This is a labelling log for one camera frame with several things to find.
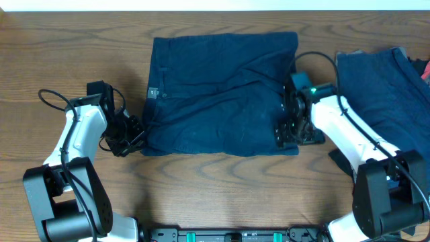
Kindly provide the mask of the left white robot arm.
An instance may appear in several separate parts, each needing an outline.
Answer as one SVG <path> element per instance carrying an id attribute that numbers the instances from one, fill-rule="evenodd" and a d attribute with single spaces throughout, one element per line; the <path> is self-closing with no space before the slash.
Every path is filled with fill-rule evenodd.
<path id="1" fill-rule="evenodd" d="M 101 141 L 106 151 L 125 157 L 144 146 L 144 126 L 122 106 L 118 90 L 96 81 L 84 97 L 62 108 L 67 123 L 43 165 L 27 169 L 23 184 L 41 241 L 144 241 L 133 217 L 113 211 L 93 166 Z"/>

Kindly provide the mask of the dark navy shorts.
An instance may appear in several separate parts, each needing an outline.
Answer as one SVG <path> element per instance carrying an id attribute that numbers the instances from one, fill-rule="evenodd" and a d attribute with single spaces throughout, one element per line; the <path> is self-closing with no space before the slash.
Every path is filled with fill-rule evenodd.
<path id="1" fill-rule="evenodd" d="M 297 47 L 295 32 L 155 38 L 142 154 L 297 155 L 275 139 Z"/>

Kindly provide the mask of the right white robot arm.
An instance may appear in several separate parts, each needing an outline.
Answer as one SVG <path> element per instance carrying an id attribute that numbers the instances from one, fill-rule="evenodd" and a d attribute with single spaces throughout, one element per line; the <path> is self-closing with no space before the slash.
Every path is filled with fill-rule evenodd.
<path id="1" fill-rule="evenodd" d="M 306 73 L 293 73 L 284 89 L 289 117 L 274 129 L 276 145 L 329 137 L 337 146 L 332 159 L 346 162 L 355 184 L 352 211 L 331 221 L 319 241 L 398 241 L 429 220 L 426 162 L 417 151 L 384 140 L 330 83 L 314 86 Z"/>

